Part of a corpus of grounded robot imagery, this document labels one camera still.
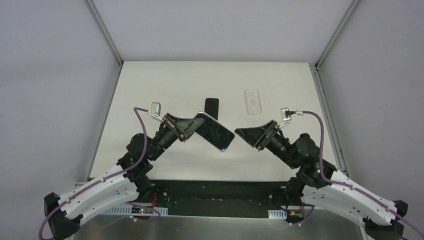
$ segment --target clear phone case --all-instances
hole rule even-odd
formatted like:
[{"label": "clear phone case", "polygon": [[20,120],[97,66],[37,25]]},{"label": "clear phone case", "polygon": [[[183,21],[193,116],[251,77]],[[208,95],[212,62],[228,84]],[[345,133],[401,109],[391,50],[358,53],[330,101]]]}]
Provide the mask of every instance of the clear phone case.
[{"label": "clear phone case", "polygon": [[262,113],[259,90],[255,89],[244,91],[244,100],[246,101],[247,114],[258,115]]}]

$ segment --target cable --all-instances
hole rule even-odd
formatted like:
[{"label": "cable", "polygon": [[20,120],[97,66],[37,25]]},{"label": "cable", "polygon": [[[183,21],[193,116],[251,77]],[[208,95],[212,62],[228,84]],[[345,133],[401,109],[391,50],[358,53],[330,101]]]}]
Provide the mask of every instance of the cable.
[{"label": "cable", "polygon": [[275,200],[275,197],[272,198],[272,202],[277,205],[281,210],[283,210],[284,212],[286,212],[287,214],[290,214],[290,211],[285,209],[284,207],[282,207],[280,204],[277,203],[277,201]]},{"label": "cable", "polygon": [[315,206],[312,206],[312,208],[310,209],[310,211],[307,214],[307,216],[302,221],[300,221],[298,223],[287,224],[287,225],[283,226],[282,228],[276,228],[276,227],[272,226],[270,223],[269,223],[269,225],[271,226],[272,229],[279,230],[279,231],[284,230],[284,229],[286,229],[288,227],[293,227],[293,226],[299,226],[299,227],[301,227],[302,224],[304,224],[308,219],[311,218],[312,212],[314,212],[314,210],[315,210]]},{"label": "cable", "polygon": [[300,206],[300,213],[304,212],[305,204],[302,202],[302,205]]},{"label": "cable", "polygon": [[373,197],[371,194],[365,192],[362,189],[356,188],[351,184],[347,184],[341,181],[334,181],[331,179],[328,179],[325,175],[324,175],[324,166],[323,166],[323,151],[324,151],[324,123],[323,120],[321,119],[321,117],[316,114],[315,112],[312,111],[303,111],[304,114],[310,114],[315,116],[318,119],[319,122],[319,126],[321,128],[321,137],[320,137],[320,143],[319,143],[319,172],[321,174],[322,179],[324,179],[324,181],[326,181],[327,183],[330,184],[338,184],[338,185],[342,185],[345,187],[348,187],[352,190],[355,190],[359,193],[361,193],[362,195],[368,197],[369,199],[373,200],[374,202],[376,202],[378,205],[380,205],[382,208],[384,208],[387,212],[392,213],[393,215],[395,215],[397,218],[399,218],[400,220],[402,220],[404,223],[406,223],[407,225],[409,225],[412,229],[414,229],[423,239],[424,239],[424,232],[422,232],[421,230],[419,230],[416,226],[414,226],[411,222],[409,222],[408,220],[406,220],[405,218],[403,218],[401,215],[399,215],[397,212],[393,211],[392,209],[389,208],[389,206],[385,205],[384,203],[382,203],[381,201],[379,201],[378,199],[376,199],[375,197]]},{"label": "cable", "polygon": [[156,192],[153,193],[153,201],[151,201],[150,207],[153,208],[156,206],[157,195]]},{"label": "cable", "polygon": [[147,207],[147,206],[141,206],[141,205],[138,205],[138,204],[135,204],[135,203],[132,203],[132,202],[126,202],[126,204],[129,204],[129,205],[132,205],[132,206],[135,206],[135,207],[138,207],[138,208],[148,209],[148,210],[150,210],[150,211],[158,214],[158,216],[153,217],[153,214],[152,214],[149,217],[149,219],[138,219],[138,218],[135,218],[133,215],[125,215],[125,216],[121,216],[121,217],[119,217],[119,218],[117,218],[117,219],[109,222],[108,224],[105,224],[105,225],[99,227],[99,228],[96,228],[96,229],[87,229],[87,230],[85,230],[85,229],[82,228],[82,230],[83,231],[86,231],[86,232],[97,232],[99,230],[105,229],[105,228],[107,228],[107,227],[109,227],[109,226],[111,226],[111,225],[113,225],[113,224],[121,221],[122,219],[126,219],[126,218],[132,219],[132,218],[134,218],[134,219],[136,219],[135,220],[136,222],[153,222],[153,221],[159,220],[159,217],[161,216],[161,213],[159,211],[157,211],[156,209],[154,209],[154,208],[150,208],[150,207]]},{"label": "cable", "polygon": [[[122,171],[118,171],[118,172],[113,173],[113,174],[111,174],[111,175],[109,175],[109,176],[106,176],[106,177],[104,178],[104,180],[108,180],[108,179],[110,179],[110,178],[115,177],[116,175],[119,175],[119,174],[122,174],[122,173],[128,172],[128,171],[130,171],[131,169],[133,169],[133,168],[137,167],[137,165],[138,165],[138,164],[140,164],[140,163],[142,162],[142,160],[143,160],[143,158],[144,158],[144,156],[145,156],[145,154],[146,154],[146,149],[147,149],[147,131],[146,131],[145,124],[143,123],[142,117],[140,116],[140,114],[139,114],[139,112],[138,112],[138,111],[147,112],[147,110],[146,110],[146,109],[143,109],[143,108],[139,108],[139,107],[134,107],[134,112],[135,112],[135,114],[137,115],[138,120],[140,121],[141,127],[143,128],[143,133],[144,133],[144,134],[143,134],[143,135],[144,135],[143,152],[141,153],[141,156],[140,156],[140,158],[138,159],[138,161],[137,161],[136,163],[134,163],[133,165],[131,165],[131,166],[129,166],[129,167],[127,167],[127,168],[123,169]],[[65,200],[64,202],[62,202],[61,204],[59,204],[59,206],[57,206],[55,209],[53,209],[53,211],[51,211],[51,212],[50,212],[50,213],[49,213],[49,214],[45,217],[45,219],[44,219],[44,220],[42,221],[42,223],[41,223],[41,226],[40,226],[40,228],[39,228],[39,230],[38,230],[38,238],[39,238],[39,240],[53,240],[53,239],[54,239],[53,237],[52,237],[52,238],[48,238],[48,239],[43,238],[43,229],[44,229],[44,227],[46,226],[46,224],[47,224],[48,220],[52,217],[52,215],[53,215],[54,213],[56,213],[59,209],[61,209],[61,207],[63,207],[64,205],[66,205],[66,204],[70,203],[70,202],[71,202],[71,200],[75,199],[76,197],[78,197],[79,195],[81,195],[82,193],[84,193],[85,191],[87,191],[87,190],[91,189],[92,187],[96,186],[96,185],[97,185],[97,184],[99,184],[99,183],[102,183],[102,181],[101,181],[101,180],[98,180],[98,181],[93,182],[92,184],[90,184],[89,186],[85,187],[85,188],[84,188],[84,189],[82,189],[81,191],[78,191],[77,193],[75,193],[74,195],[72,195],[72,196],[69,198],[69,202]]]},{"label": "cable", "polygon": [[157,216],[155,216],[155,217],[149,217],[148,219],[138,219],[138,218],[136,218],[137,219],[137,222],[154,222],[154,221],[159,220],[159,218],[161,217],[161,213],[159,211],[157,211],[156,209],[154,209],[154,208],[150,208],[150,207],[147,207],[147,206],[138,205],[136,203],[129,202],[129,201],[126,202],[126,204],[132,205],[132,206],[137,207],[137,208],[148,209],[148,210],[154,212],[155,214],[157,214]]}]

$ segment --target smartphone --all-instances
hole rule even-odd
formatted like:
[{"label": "smartphone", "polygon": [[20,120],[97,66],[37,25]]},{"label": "smartphone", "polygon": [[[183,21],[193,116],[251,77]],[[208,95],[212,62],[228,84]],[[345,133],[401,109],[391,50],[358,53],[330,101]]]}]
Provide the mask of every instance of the smartphone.
[{"label": "smartphone", "polygon": [[218,110],[220,100],[218,98],[206,98],[204,101],[204,112],[218,121]]},{"label": "smartphone", "polygon": [[203,111],[199,111],[194,118],[204,120],[195,133],[221,152],[225,152],[234,139],[234,133]]}]

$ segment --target white enclosure wall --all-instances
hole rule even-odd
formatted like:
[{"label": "white enclosure wall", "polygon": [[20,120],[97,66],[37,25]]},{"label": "white enclosure wall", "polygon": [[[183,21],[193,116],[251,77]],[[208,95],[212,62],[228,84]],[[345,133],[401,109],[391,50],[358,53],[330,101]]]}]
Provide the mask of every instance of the white enclosure wall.
[{"label": "white enclosure wall", "polygon": [[352,0],[94,0],[125,61],[318,61]]},{"label": "white enclosure wall", "polygon": [[119,66],[84,1],[2,1],[0,33],[0,239],[33,240],[44,196],[89,168]]},{"label": "white enclosure wall", "polygon": [[[321,67],[352,178],[424,229],[424,1],[364,0]],[[405,237],[419,236],[405,227]]]}]

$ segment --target metal surface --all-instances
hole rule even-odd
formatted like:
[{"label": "metal surface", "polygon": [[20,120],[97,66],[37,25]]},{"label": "metal surface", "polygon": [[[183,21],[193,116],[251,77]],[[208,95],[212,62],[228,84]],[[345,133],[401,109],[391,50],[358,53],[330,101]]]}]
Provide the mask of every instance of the metal surface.
[{"label": "metal surface", "polygon": [[333,48],[335,42],[337,41],[339,36],[342,34],[343,29],[345,29],[346,25],[349,22],[349,19],[354,14],[360,2],[362,2],[362,0],[352,0],[352,3],[347,8],[346,13],[344,14],[343,18],[341,19],[340,23],[338,24],[337,28],[332,34],[330,41],[327,43],[327,46],[325,46],[325,49],[322,52],[321,56],[319,57],[319,60],[316,62],[316,66],[318,67],[318,69],[321,67],[327,55]]},{"label": "metal surface", "polygon": [[93,0],[85,0],[85,2],[87,4],[88,10],[90,11],[90,13],[93,17],[95,24],[97,25],[101,35],[104,38],[104,41],[106,42],[106,44],[109,47],[112,54],[114,55],[116,62],[118,63],[119,67],[122,68],[124,61],[122,60],[121,55],[118,52],[117,46],[114,44],[114,41],[112,40],[112,37],[109,34],[109,31],[106,28],[106,25],[103,22],[103,19],[100,16],[100,13],[97,10],[95,3],[93,2]]},{"label": "metal surface", "polygon": [[168,216],[156,222],[134,223],[126,218],[93,231],[119,216],[98,215],[85,224],[74,240],[361,240],[349,220],[317,209],[301,227],[284,227],[281,219]]},{"label": "metal surface", "polygon": [[327,125],[328,135],[330,137],[330,143],[334,152],[337,168],[344,172],[348,177],[351,177],[349,175],[348,169],[346,168],[346,162],[345,158],[343,157],[342,147],[340,146],[339,137],[336,132],[330,102],[328,100],[326,91],[324,90],[324,85],[321,80],[320,73],[311,63],[310,71],[312,73],[313,82],[315,83],[316,92],[318,93],[318,99],[322,108],[322,113],[325,116],[324,121]]}]

